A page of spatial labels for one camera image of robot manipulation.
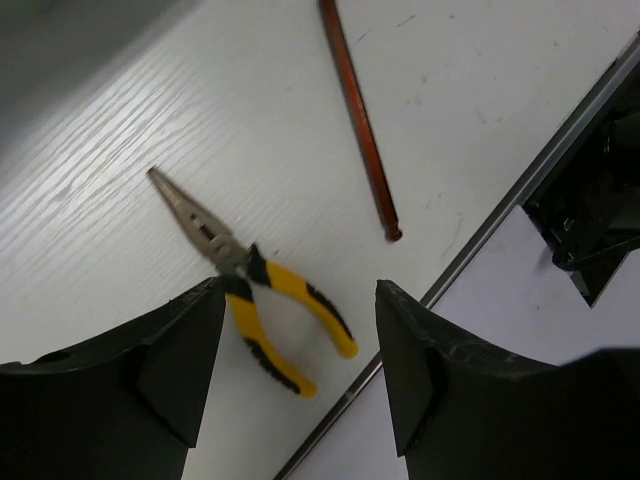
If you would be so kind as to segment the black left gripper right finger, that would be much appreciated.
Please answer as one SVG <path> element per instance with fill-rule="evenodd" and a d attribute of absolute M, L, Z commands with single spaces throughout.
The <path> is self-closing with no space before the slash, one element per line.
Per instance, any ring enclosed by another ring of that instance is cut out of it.
<path fill-rule="evenodd" d="M 561 366 L 494 345 L 376 287 L 396 450 L 413 479 L 635 479 L 639 353 Z"/>

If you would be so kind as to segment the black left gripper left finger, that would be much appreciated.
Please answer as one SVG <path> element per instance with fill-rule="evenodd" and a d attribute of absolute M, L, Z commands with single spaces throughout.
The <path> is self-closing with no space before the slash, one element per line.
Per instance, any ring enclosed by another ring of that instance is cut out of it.
<path fill-rule="evenodd" d="M 5 479 L 178 479 L 196 446 L 226 301 L 209 278 L 76 345 L 1 367 Z"/>

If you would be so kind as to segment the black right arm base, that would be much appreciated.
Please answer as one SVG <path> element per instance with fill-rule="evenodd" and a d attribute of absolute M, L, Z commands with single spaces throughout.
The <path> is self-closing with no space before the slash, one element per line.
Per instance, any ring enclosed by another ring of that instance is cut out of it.
<path fill-rule="evenodd" d="M 639 41 L 561 128 L 523 208 L 588 306 L 639 247 Z"/>

